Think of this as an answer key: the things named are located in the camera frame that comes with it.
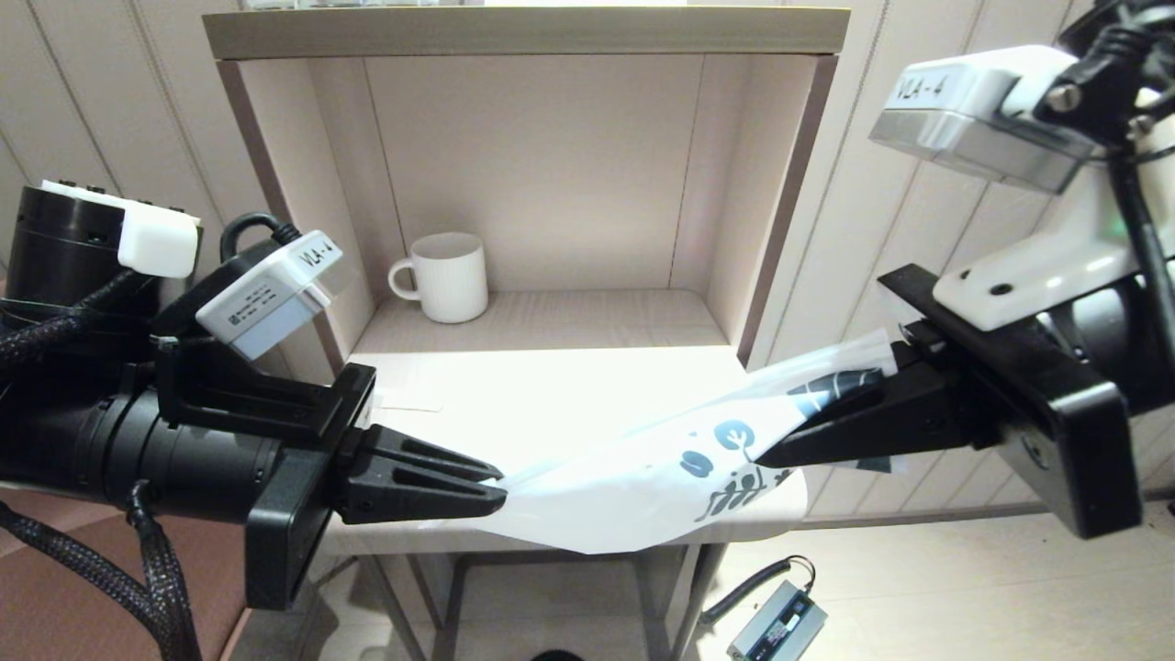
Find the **grey power adapter box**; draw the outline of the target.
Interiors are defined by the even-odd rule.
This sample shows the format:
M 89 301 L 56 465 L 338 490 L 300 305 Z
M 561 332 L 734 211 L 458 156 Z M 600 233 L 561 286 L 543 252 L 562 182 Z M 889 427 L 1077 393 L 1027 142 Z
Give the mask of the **grey power adapter box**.
M 807 591 L 784 582 L 727 645 L 731 661 L 801 661 L 828 619 Z

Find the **light wooden shelf desk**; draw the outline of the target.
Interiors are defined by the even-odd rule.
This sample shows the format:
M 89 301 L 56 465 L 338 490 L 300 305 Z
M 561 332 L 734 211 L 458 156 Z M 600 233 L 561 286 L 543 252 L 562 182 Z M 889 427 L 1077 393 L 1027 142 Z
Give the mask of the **light wooden shelf desk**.
M 445 406 L 521 352 L 725 344 L 764 367 L 852 18 L 848 0 L 206 14 L 267 204 L 360 272 L 261 364 L 316 382 L 365 360 Z M 486 251 L 486 312 L 459 325 L 387 285 L 445 231 Z

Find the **brown upholstered chair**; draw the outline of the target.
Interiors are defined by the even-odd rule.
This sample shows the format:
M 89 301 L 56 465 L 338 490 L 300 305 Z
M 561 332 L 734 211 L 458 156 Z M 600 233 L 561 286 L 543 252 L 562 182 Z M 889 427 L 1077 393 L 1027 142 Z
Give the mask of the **brown upholstered chair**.
M 0 503 L 142 576 L 140 542 L 122 511 L 22 490 L 0 488 Z M 180 515 L 159 522 L 184 569 L 203 661 L 222 661 L 246 611 L 243 531 Z M 129 612 L 0 530 L 0 661 L 160 661 L 160 654 Z

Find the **white ribbed mug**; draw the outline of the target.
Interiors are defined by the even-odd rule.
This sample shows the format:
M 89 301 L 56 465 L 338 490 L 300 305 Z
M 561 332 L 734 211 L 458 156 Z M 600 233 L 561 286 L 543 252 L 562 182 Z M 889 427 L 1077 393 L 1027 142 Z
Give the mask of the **white ribbed mug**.
M 481 317 L 488 306 L 486 247 L 464 231 L 445 231 L 416 240 L 407 258 L 387 271 L 396 297 L 419 304 L 429 321 L 459 325 Z

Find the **white floral zip pouch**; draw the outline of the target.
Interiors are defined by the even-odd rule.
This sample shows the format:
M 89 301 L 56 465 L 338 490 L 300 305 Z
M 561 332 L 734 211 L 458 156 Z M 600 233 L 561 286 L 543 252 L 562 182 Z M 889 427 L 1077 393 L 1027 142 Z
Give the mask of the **white floral zip pouch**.
M 444 410 L 454 448 L 501 470 L 504 505 L 422 528 L 582 554 L 670 542 L 772 493 L 788 468 L 764 467 L 768 448 L 895 373 L 884 330 L 756 371 L 725 344 L 521 352 Z

